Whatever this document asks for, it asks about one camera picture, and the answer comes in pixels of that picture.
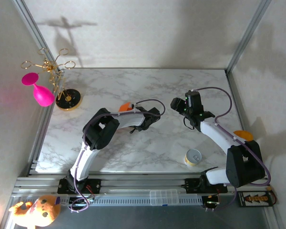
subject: pink wine glass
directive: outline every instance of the pink wine glass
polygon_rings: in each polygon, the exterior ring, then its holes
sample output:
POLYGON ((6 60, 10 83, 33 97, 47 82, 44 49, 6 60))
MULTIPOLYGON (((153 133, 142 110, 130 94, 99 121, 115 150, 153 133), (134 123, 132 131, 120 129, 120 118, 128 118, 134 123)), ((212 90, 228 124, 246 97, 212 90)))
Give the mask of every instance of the pink wine glass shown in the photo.
POLYGON ((28 73, 22 78, 21 82, 26 86, 34 86, 33 95, 40 106, 50 106, 54 102, 55 96, 48 88, 36 84, 38 78, 37 73, 28 73))

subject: white wall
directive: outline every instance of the white wall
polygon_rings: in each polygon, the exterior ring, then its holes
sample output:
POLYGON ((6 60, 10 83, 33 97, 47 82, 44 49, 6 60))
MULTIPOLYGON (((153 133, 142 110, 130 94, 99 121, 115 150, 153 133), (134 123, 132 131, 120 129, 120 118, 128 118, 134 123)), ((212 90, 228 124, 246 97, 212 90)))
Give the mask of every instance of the white wall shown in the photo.
POLYGON ((260 0, 26 0, 78 67, 224 69, 260 0))
POLYGON ((246 127, 257 137, 286 228, 286 0, 272 0, 233 70, 246 127))
MULTIPOLYGON (((27 163, 41 107, 21 84, 25 60, 42 61, 13 3, 0 0, 0 222, 15 180, 27 163)), ((47 75, 38 84, 45 85, 47 75)))

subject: round black base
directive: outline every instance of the round black base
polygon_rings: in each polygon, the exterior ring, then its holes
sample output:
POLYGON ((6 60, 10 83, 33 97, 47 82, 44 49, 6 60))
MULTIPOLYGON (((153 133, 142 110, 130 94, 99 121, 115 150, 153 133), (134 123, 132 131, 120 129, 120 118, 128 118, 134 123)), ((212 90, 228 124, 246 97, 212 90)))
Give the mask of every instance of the round black base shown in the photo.
POLYGON ((56 97, 56 105, 63 111, 71 111, 77 108, 82 102, 82 96, 79 91, 75 89, 64 90, 61 94, 56 97))

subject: orange object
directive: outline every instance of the orange object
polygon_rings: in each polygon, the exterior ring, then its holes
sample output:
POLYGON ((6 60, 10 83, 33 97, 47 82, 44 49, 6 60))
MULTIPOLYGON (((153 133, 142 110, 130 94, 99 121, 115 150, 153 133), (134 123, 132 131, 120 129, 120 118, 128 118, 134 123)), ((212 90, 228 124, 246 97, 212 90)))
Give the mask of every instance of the orange object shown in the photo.
POLYGON ((236 131, 234 131, 234 134, 243 138, 246 141, 252 141, 253 140, 252 133, 245 131, 245 130, 236 130, 236 131))
POLYGON ((119 112, 121 112, 121 111, 131 111, 132 108, 129 107, 129 105, 130 105, 130 102, 128 102, 128 103, 123 104, 122 106, 120 106, 119 112))
POLYGON ((23 202, 20 202, 9 211, 19 226, 28 229, 35 229, 35 226, 46 227, 58 217, 61 211, 60 200, 60 197, 45 195, 39 197, 34 204, 26 202, 25 209, 21 209, 23 202))

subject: can lid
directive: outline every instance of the can lid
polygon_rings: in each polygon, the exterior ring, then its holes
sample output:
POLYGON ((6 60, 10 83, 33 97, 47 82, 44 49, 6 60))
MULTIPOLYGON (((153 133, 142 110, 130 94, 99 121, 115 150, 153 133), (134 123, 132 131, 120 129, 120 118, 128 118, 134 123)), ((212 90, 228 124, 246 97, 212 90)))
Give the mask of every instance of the can lid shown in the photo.
POLYGON ((198 164, 201 161, 202 156, 197 149, 190 149, 186 153, 186 158, 191 163, 198 164))

